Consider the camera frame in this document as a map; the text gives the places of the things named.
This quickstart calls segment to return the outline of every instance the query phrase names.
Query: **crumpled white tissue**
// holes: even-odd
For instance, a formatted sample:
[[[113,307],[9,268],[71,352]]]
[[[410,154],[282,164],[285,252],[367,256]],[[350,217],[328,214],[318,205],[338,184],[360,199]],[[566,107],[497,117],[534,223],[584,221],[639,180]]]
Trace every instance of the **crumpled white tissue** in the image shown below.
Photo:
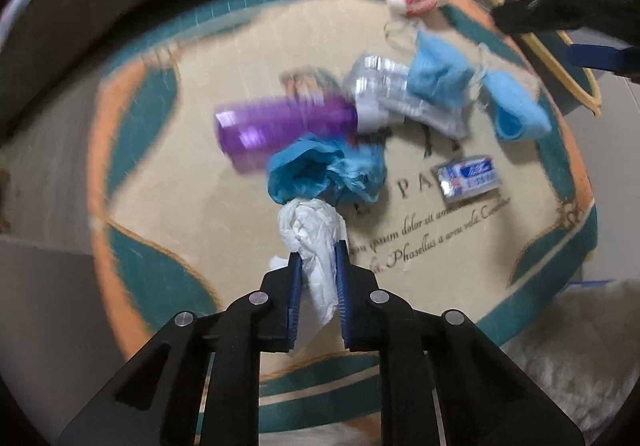
[[[334,244],[347,240],[344,219],[320,199],[295,198],[280,210],[278,230],[289,251],[300,254],[304,283],[318,321],[326,325],[338,305]]]

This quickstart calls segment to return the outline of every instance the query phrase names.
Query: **white bottle cap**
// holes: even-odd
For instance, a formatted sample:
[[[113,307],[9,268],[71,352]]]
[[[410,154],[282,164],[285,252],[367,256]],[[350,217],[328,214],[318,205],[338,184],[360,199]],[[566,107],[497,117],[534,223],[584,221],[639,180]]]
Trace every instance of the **white bottle cap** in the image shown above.
[[[391,112],[377,101],[356,99],[358,133],[373,134],[384,126],[404,122],[404,116]]]

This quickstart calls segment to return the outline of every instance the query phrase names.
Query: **purple bottle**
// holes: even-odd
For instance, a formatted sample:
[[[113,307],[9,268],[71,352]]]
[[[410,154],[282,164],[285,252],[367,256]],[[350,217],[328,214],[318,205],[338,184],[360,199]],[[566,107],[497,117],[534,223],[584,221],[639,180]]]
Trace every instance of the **purple bottle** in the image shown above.
[[[366,134],[386,126],[392,118],[377,103],[355,105],[344,97],[329,96],[234,105],[217,112],[215,121],[220,148],[234,168],[247,172],[264,168],[272,155],[308,132],[318,137]]]

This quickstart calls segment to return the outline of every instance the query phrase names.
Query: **light blue cloth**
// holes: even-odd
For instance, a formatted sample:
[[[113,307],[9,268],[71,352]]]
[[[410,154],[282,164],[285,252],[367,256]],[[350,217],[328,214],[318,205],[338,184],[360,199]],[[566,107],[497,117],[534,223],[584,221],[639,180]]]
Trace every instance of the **light blue cloth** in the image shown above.
[[[373,204],[386,179],[384,149],[307,134],[272,156],[267,173],[269,195],[278,204],[296,197],[322,198],[334,206],[343,201]]]
[[[466,58],[438,36],[418,31],[418,52],[409,68],[406,88],[434,105],[462,108],[474,75]]]
[[[551,133],[545,110],[506,71],[488,71],[482,84],[494,104],[494,127],[498,139],[538,140]]]

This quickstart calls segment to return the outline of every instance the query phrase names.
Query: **silver bolt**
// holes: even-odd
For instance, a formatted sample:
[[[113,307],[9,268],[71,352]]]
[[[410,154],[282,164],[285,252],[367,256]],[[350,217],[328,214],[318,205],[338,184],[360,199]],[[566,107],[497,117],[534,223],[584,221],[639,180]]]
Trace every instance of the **silver bolt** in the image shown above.
[[[376,291],[371,291],[369,298],[371,298],[373,303],[386,303],[389,301],[389,293],[378,289]]]
[[[252,292],[249,295],[249,301],[254,305],[262,305],[269,299],[269,295],[262,291]]]
[[[460,311],[449,311],[444,315],[444,319],[452,325],[462,325],[465,321],[465,315]]]
[[[174,318],[174,323],[178,325],[178,327],[186,327],[193,322],[193,314],[190,312],[184,311],[180,314],[176,314]]]

